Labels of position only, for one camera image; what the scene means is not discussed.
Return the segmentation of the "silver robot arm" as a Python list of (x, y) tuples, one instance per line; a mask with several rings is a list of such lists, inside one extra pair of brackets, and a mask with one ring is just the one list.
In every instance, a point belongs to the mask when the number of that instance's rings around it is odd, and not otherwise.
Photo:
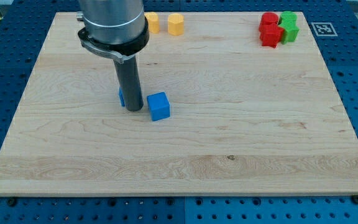
[(149, 41), (143, 0), (79, 0), (82, 47), (117, 63), (132, 59)]

